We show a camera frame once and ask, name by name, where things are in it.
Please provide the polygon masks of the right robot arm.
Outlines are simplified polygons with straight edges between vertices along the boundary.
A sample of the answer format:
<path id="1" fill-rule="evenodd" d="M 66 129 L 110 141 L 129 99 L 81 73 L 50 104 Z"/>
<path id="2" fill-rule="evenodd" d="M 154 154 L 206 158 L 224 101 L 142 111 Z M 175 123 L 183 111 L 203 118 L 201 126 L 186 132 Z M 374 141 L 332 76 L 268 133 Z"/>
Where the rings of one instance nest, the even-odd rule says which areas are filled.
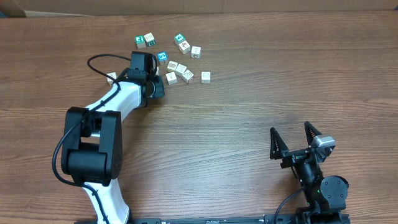
<path id="1" fill-rule="evenodd" d="M 349 223 L 346 208 L 349 183 L 338 175 L 323 176 L 320 164 L 333 152 L 336 144 L 332 136 L 322 134 L 310 122 L 304 123 L 307 147 L 290 151 L 275 128 L 270 128 L 270 158 L 281 160 L 281 168 L 292 170 L 300 182 L 300 188 L 289 195 L 277 207 L 270 219 L 273 223 Z M 293 215 L 283 218 L 282 207 L 298 194 L 303 193 L 306 207 L 299 207 Z"/>

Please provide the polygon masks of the wooden letter A block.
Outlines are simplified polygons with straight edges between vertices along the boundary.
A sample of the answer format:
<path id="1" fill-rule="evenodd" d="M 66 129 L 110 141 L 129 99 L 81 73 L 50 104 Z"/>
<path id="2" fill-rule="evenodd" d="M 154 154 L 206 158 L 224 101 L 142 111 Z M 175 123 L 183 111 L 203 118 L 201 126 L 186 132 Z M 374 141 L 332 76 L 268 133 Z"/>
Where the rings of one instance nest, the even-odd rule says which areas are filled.
<path id="1" fill-rule="evenodd" d="M 108 73 L 107 76 L 107 82 L 112 86 L 118 76 L 116 75 L 116 72 Z"/>

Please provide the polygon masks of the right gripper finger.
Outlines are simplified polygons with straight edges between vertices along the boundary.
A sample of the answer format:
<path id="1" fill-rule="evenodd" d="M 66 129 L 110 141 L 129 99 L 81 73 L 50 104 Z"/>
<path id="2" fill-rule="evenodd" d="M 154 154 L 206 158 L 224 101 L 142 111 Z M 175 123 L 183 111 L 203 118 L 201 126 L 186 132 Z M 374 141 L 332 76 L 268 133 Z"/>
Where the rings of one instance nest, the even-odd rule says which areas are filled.
<path id="1" fill-rule="evenodd" d="M 305 133 L 307 137 L 307 143 L 310 146 L 315 136 L 322 135 L 309 121 L 304 122 Z"/>
<path id="2" fill-rule="evenodd" d="M 282 159 L 289 152 L 289 148 L 274 127 L 270 128 L 270 137 L 270 159 Z"/>

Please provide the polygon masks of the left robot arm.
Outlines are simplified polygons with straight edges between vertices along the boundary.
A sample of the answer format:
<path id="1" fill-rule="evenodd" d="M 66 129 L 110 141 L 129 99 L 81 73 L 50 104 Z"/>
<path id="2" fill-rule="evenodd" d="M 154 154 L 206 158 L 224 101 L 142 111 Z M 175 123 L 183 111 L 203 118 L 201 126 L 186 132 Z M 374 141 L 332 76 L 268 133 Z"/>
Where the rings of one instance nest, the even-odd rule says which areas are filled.
<path id="1" fill-rule="evenodd" d="M 64 134 L 53 153 L 55 177 L 88 194 L 95 223 L 135 223 L 118 180 L 122 122 L 130 112 L 147 107 L 149 100 L 165 95 L 155 55 L 133 51 L 128 61 L 117 77 L 107 76 L 111 89 L 98 101 L 67 111 Z"/>

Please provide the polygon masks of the blue number five block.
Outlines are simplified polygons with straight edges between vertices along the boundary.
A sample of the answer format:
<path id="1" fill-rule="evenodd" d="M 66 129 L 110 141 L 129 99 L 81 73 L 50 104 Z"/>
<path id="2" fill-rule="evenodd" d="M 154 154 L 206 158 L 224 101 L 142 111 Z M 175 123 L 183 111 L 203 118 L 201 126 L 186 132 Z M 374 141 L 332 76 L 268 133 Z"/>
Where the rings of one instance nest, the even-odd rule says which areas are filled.
<path id="1" fill-rule="evenodd" d="M 166 52 L 159 52 L 157 54 L 157 58 L 160 65 L 166 64 L 169 62 L 169 57 Z"/>

